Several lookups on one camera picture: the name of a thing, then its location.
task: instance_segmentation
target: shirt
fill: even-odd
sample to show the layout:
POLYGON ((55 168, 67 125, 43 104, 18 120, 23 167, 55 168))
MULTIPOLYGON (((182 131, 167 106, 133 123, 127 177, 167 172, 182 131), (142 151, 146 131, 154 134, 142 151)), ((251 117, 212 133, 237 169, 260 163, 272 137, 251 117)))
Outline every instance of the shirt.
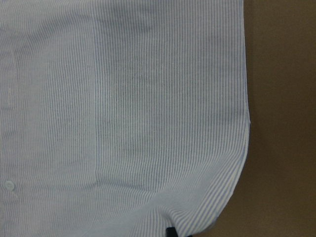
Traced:
POLYGON ((242 0, 1 0, 0 236, 210 229, 248 147, 242 0))

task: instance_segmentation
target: light blue striped fabric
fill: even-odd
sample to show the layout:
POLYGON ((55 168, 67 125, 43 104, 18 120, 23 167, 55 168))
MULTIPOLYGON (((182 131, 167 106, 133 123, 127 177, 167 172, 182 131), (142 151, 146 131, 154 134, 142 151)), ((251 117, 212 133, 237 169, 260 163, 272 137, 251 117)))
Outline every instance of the light blue striped fabric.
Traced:
POLYGON ((211 228, 248 148, 242 0, 0 0, 0 236, 211 228))

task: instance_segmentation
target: white button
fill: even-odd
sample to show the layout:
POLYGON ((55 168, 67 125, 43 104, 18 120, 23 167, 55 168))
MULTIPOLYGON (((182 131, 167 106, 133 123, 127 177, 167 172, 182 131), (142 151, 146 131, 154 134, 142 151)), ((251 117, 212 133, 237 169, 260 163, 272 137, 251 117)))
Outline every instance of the white button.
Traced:
POLYGON ((6 189, 8 189, 9 191, 13 191, 14 190, 14 183, 12 181, 6 181, 4 183, 4 186, 6 189))

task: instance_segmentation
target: brown background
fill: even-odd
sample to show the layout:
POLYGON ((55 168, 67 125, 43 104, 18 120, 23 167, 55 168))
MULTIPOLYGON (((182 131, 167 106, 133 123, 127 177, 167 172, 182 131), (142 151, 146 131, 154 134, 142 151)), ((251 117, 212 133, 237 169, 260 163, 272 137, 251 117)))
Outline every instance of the brown background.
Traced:
POLYGON ((316 0, 245 0, 251 132, 235 192, 194 237, 316 237, 316 0))

